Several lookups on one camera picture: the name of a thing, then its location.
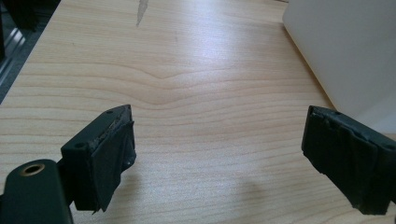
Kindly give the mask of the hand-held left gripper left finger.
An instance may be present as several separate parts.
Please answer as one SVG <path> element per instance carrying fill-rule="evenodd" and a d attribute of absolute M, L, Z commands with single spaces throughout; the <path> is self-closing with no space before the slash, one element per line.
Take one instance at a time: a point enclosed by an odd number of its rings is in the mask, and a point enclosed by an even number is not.
<path fill-rule="evenodd" d="M 100 114 L 61 147 L 58 162 L 66 201 L 78 210 L 107 210 L 122 172 L 136 159 L 132 108 Z"/>

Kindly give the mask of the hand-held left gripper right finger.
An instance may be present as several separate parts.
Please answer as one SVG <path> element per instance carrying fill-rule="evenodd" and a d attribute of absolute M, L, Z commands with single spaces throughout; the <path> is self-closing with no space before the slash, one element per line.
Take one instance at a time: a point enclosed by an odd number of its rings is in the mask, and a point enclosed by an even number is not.
<path fill-rule="evenodd" d="M 396 203 L 396 141 L 329 108 L 309 106 L 302 151 L 364 215 Z"/>

